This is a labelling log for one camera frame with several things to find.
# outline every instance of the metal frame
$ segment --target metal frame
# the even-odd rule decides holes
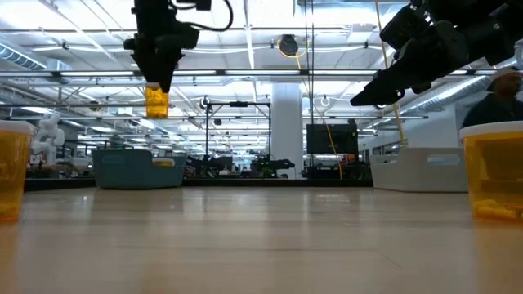
[[[271,137],[272,137],[272,121],[271,121],[271,106],[270,106],[270,103],[261,103],[261,102],[244,102],[247,104],[247,106],[254,106],[256,107],[256,109],[258,109],[262,114],[263,116],[261,116],[260,118],[267,118],[269,120],[269,139],[268,139],[268,142],[269,142],[269,157],[271,155]],[[220,111],[220,109],[223,107],[223,106],[230,106],[230,107],[237,107],[237,106],[233,106],[234,102],[231,102],[231,103],[212,103],[212,102],[208,102],[206,104],[206,106],[213,106],[213,105],[216,105],[218,106],[218,108],[212,113],[210,114],[207,109],[205,109],[205,156],[207,157],[209,155],[209,119],[212,118],[214,116],[214,114],[216,114],[218,111]],[[260,110],[259,106],[267,106],[267,108],[269,109],[269,114],[265,114],[263,111]],[[244,117],[242,116],[237,116],[237,117],[234,117],[233,119],[242,119]]]

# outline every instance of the column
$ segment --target column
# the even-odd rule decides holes
[[[303,169],[303,120],[302,91],[299,83],[275,83],[272,85],[271,101],[273,159],[288,159],[296,165],[294,169],[279,170],[278,175],[301,179]]]

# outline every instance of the table surface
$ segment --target table surface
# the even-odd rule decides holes
[[[46,191],[0,236],[2,294],[523,293],[523,227],[465,194]]]

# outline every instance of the ceiling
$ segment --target ceiling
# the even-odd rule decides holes
[[[315,7],[314,17],[305,13],[303,7],[295,5],[292,0],[230,0],[234,11],[232,28],[224,33],[201,31],[199,44],[193,51],[187,51],[180,61],[180,69],[382,69],[384,68],[383,52],[388,59],[393,51],[388,47],[381,48],[378,33],[378,18],[374,2],[361,0],[323,1]],[[380,1],[379,15],[382,25],[406,4],[406,1]],[[0,44],[30,57],[42,65],[56,66],[59,60],[64,69],[98,71],[98,70],[138,70],[130,57],[129,51],[123,49],[123,40],[132,38],[136,32],[136,20],[131,14],[132,0],[55,0],[53,11],[46,0],[2,0],[0,2]],[[212,1],[212,11],[179,11],[178,19],[200,24],[221,27],[228,21],[228,12],[222,0]],[[305,50],[307,40],[314,37],[314,47],[309,55],[299,60],[280,54],[273,45],[282,34],[294,34],[301,50]],[[481,67],[485,62],[479,61],[473,67]],[[27,70],[8,60],[0,59],[1,71]],[[197,82],[191,77],[175,77],[171,91],[171,115],[201,116],[199,107],[203,97],[211,102],[246,100],[270,102],[272,83],[278,79],[267,78],[232,78],[232,77],[198,77]],[[136,82],[136,86],[121,85],[122,79],[101,79],[104,87],[97,87],[92,78],[71,78],[66,83],[49,82],[43,78],[9,78],[0,80],[4,90],[13,90],[9,96],[0,96],[4,103],[52,104],[66,97],[68,104],[91,103],[96,100],[110,104],[134,104],[129,109],[117,107],[91,111],[89,109],[55,109],[66,117],[72,116],[118,116],[145,115],[143,104],[143,81],[139,78],[127,79],[124,82]],[[325,116],[381,115],[373,106],[353,107],[350,98],[363,89],[368,80],[354,78],[340,81],[333,78],[315,81],[314,102],[320,114]],[[304,105],[309,105],[305,84],[301,85],[304,93]],[[408,91],[400,101],[402,105],[412,102],[417,97]],[[302,110],[308,115],[310,110]],[[231,109],[224,107],[221,115],[261,116],[255,107]],[[15,115],[38,116],[38,113],[17,109]],[[329,119],[330,122],[346,122],[346,119]],[[77,125],[93,126],[94,123],[76,120]],[[204,120],[196,121],[163,120],[153,121],[157,127],[144,133],[172,133],[184,136],[185,141],[201,140],[203,134],[198,125]],[[366,120],[358,121],[362,126]],[[137,132],[128,122],[114,120],[105,127],[127,133]],[[266,119],[224,120],[221,126],[213,128],[252,129],[250,132],[257,144],[265,141]]]

